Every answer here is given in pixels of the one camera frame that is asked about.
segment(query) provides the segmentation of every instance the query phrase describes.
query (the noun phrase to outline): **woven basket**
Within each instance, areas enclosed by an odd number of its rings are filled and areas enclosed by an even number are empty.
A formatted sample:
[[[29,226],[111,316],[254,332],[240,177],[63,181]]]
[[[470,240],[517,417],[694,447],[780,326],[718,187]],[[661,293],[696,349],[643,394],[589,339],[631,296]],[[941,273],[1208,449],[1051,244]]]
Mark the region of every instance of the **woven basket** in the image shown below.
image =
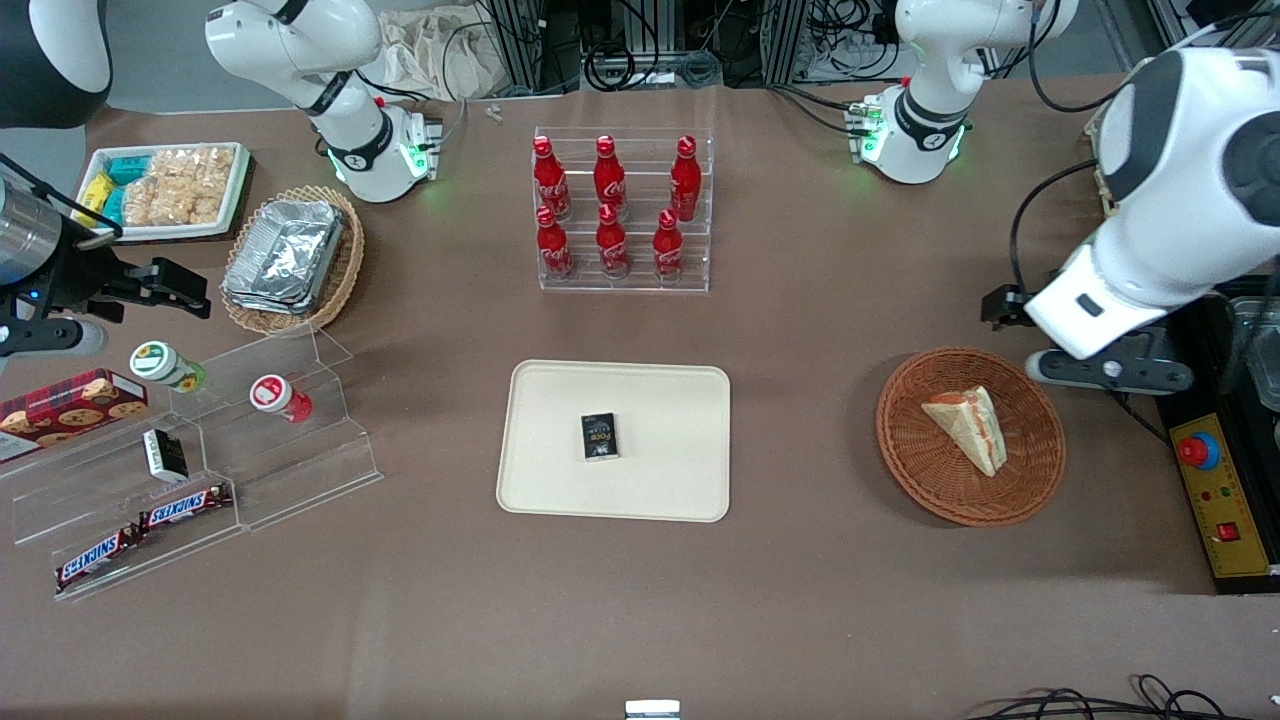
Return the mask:
[[[294,325],[301,325],[308,320],[315,327],[323,328],[338,316],[342,306],[346,305],[347,299],[351,297],[351,291],[356,287],[356,277],[360,274],[360,263],[365,259],[365,231],[360,227],[360,218],[356,217],[356,209],[351,206],[351,201],[337,191],[328,187],[314,187],[310,184],[306,187],[285,190],[260,205],[257,210],[253,211],[253,215],[241,227],[239,234],[236,236],[236,245],[232,246],[230,258],[227,259],[228,269],[230,269],[232,263],[236,261],[236,256],[239,254],[241,247],[244,246],[244,238],[248,236],[248,228],[253,224],[253,220],[262,214],[262,209],[266,208],[269,202],[274,202],[276,200],[301,200],[305,202],[324,200],[339,209],[344,215],[346,223],[342,228],[342,237],[338,240],[340,245],[338,246],[338,251],[334,254],[333,264],[329,266],[329,277],[325,278],[324,288],[320,291],[319,305],[310,315],[265,313],[262,310],[250,310],[233,304],[230,299],[227,297],[225,292],[223,293],[223,305],[227,307],[227,313],[230,314],[232,320],[236,320],[237,325],[264,334],[278,333]]]
[[[983,386],[1009,461],[988,478],[920,407],[941,392]],[[1066,466],[1062,423],[1021,369],[966,347],[922,352],[881,392],[876,437],[893,478],[931,512],[975,528],[1011,525],[1048,503]]]

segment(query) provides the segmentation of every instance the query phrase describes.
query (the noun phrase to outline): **clear acrylic shelf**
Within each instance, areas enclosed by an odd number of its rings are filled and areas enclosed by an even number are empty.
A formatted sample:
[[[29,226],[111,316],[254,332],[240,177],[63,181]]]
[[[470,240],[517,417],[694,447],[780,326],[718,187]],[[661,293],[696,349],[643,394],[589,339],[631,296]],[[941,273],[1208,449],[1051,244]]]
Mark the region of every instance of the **clear acrylic shelf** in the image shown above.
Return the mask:
[[[712,196],[714,169],[714,142],[710,127],[671,128],[582,128],[539,127],[536,135],[552,140],[556,156],[564,165],[568,182],[570,215],[561,220],[568,236],[576,272],[572,278],[558,281],[547,275],[538,258],[538,282],[544,291],[612,291],[612,292],[699,292],[710,291],[712,281]],[[617,156],[627,173],[627,214],[622,227],[627,231],[627,254],[631,273],[622,279],[609,279],[600,265],[595,245],[599,224],[599,202],[595,199],[595,138],[612,135],[617,143]],[[658,229],[658,213],[671,205],[671,165],[676,160],[676,141],[682,135],[698,140],[698,164],[703,170],[698,210],[689,223],[680,223],[685,237],[684,274],[680,282],[660,284],[654,272],[653,233]],[[534,210],[541,204],[536,183],[531,183]],[[538,224],[530,214],[530,227],[538,233]]]
[[[219,355],[205,366],[195,393],[154,392],[152,414],[113,424],[92,441],[37,452],[38,457],[0,475],[14,493],[14,539],[51,555],[52,571],[104,538],[137,521],[138,514],[227,482],[234,505],[210,509],[152,529],[136,547],[87,578],[55,593],[82,598],[164,566],[215,542],[253,532],[321,502],[381,479],[369,434],[347,414],[342,382],[333,366],[351,357],[311,325],[268,336]],[[307,393],[314,410],[291,424],[248,402],[248,388],[276,373]],[[159,428],[182,442],[189,480],[168,484],[147,471],[142,433]]]

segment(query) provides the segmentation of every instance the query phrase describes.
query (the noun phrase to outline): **yellow control panel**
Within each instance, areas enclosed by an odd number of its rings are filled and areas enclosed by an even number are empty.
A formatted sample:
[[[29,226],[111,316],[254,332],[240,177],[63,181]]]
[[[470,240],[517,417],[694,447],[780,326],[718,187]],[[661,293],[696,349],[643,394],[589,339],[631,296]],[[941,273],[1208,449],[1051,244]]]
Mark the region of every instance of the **yellow control panel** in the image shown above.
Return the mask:
[[[1217,415],[1204,415],[1169,430],[1187,495],[1199,525],[1210,566],[1217,578],[1267,575],[1267,553],[1240,489]]]

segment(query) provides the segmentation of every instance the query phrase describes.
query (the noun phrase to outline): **brown table surface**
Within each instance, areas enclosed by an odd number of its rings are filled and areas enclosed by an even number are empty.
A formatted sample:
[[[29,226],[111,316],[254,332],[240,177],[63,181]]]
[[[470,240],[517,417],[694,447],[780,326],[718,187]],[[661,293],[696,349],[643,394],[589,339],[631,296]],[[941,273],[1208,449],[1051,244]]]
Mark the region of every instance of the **brown table surface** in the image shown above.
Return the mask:
[[[1051,90],[1078,101],[1114,82]],[[763,91],[500,105],[502,124],[474,108],[438,182],[358,204],[369,252],[330,331],[356,355],[347,397],[385,479],[78,603],[51,600],[47,555],[0,543],[0,712],[561,720],[676,697],[691,719],[960,717],[1039,687],[1132,700],[1128,675],[1149,671],[1275,716],[1280,601],[1212,596],[1169,451],[1105,396],[1048,388],[1066,478],[1011,528],[931,516],[876,446],[877,395],[909,354],[966,345],[1020,363],[1047,345],[1034,329],[991,333],[978,302],[1009,281],[1019,200],[1087,156],[1084,117],[1044,109],[1024,82],[991,82],[960,158],[902,187]],[[543,295],[534,127],[668,126],[712,109],[710,295]],[[241,141],[260,163],[253,205],[335,184],[312,137],[298,111],[109,111],[90,128],[95,147]],[[1091,182],[1070,178],[1029,213],[1029,277],[1100,222]],[[216,297],[227,249],[122,255],[186,263]],[[111,332],[97,363],[122,369],[151,337],[197,359],[255,338],[220,306],[205,323],[129,307]],[[728,515],[502,511],[507,387],[530,357],[723,368]],[[14,361],[5,393],[84,366]]]

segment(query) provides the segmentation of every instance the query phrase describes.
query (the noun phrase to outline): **red cookie box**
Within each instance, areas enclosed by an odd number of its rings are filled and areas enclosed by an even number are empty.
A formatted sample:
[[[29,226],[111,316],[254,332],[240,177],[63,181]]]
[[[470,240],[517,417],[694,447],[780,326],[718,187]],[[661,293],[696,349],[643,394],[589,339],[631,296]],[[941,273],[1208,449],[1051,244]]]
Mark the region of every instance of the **red cookie box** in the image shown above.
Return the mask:
[[[0,404],[0,464],[147,410],[141,384],[99,368]]]

